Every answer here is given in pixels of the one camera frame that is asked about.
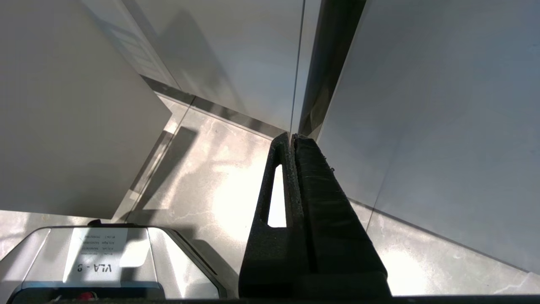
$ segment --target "white cabinet door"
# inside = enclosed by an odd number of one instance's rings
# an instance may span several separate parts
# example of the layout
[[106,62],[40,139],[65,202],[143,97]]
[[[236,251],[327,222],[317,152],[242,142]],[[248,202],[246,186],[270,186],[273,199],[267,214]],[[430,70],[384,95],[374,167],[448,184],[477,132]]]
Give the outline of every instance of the white cabinet door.
[[70,0],[0,2],[0,209],[111,217],[170,112]]

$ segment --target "gray device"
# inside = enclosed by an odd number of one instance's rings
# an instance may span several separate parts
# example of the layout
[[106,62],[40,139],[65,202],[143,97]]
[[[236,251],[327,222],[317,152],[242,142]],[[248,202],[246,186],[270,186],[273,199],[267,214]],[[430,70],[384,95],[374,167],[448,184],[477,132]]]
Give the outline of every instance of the gray device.
[[219,275],[177,231],[132,224],[37,229],[0,261],[0,303],[91,293],[223,299]]

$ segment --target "white panel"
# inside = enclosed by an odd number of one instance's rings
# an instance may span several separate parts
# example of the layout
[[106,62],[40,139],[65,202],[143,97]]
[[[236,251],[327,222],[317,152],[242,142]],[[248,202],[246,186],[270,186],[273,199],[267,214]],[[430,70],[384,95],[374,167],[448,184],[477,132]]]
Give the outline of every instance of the white panel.
[[121,0],[81,0],[137,73],[180,89]]
[[345,193],[540,272],[538,14],[372,1],[320,137]]
[[0,208],[111,217],[170,112],[79,2],[0,2]]
[[290,129],[303,0],[124,3],[184,91]]

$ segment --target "white wall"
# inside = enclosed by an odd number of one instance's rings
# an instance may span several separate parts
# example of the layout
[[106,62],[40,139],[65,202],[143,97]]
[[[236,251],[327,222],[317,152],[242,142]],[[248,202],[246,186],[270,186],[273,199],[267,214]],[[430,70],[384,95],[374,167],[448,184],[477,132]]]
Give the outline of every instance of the white wall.
[[182,90],[290,129],[303,0],[124,3]]
[[79,2],[0,2],[0,208],[112,217],[170,112]]
[[81,0],[81,2],[137,73],[180,89],[122,0]]
[[370,1],[319,137],[345,193],[540,272],[538,15]]

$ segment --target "label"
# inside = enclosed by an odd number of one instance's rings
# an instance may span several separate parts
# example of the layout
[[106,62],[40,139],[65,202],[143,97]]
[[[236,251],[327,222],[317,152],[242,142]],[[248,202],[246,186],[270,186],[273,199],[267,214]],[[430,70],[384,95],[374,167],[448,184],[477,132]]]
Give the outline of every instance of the label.
[[119,287],[120,259],[128,228],[74,228],[64,269],[64,283]]

